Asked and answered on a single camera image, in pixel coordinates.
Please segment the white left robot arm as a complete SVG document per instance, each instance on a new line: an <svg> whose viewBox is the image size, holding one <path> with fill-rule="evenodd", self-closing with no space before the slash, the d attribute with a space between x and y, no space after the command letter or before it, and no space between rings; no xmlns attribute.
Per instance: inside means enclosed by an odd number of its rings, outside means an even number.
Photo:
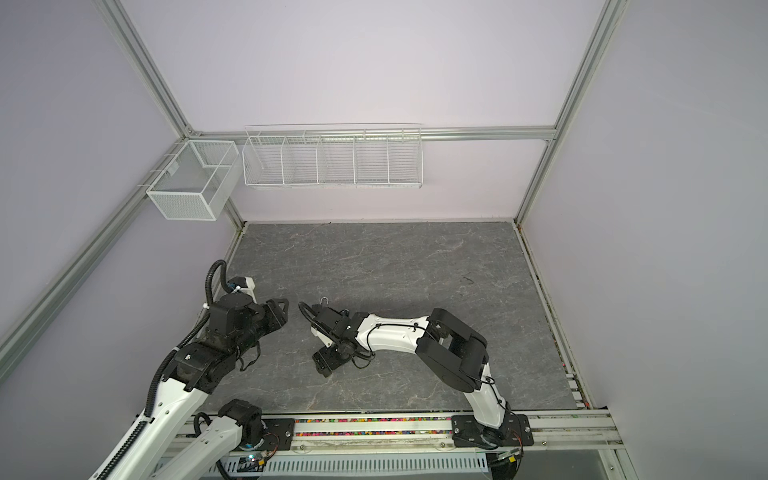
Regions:
<svg viewBox="0 0 768 480"><path fill-rule="evenodd" d="M267 445L269 431L259 407L233 400L162 469L162 455L187 419L234 369L245 370L242 356L259 348L262 337L283 327L289 302L258 304L245 291L209 300L190 334L166 356L150 383L143 411L97 468L96 479L197 479L236 448Z"/></svg>

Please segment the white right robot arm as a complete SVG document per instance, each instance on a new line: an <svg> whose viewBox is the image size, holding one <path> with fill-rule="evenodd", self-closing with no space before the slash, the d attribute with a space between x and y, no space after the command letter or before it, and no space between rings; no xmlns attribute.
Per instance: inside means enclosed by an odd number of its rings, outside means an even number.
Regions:
<svg viewBox="0 0 768 480"><path fill-rule="evenodd" d="M427 316L395 319L305 302L299 311L323 343L312 359L324 377L348 363L365 369L380 352L413 354L472 407L469 425L453 428L456 445L490 450L507 441L523 444L512 423L514 412L491 375L487 340L449 311L435 308Z"/></svg>

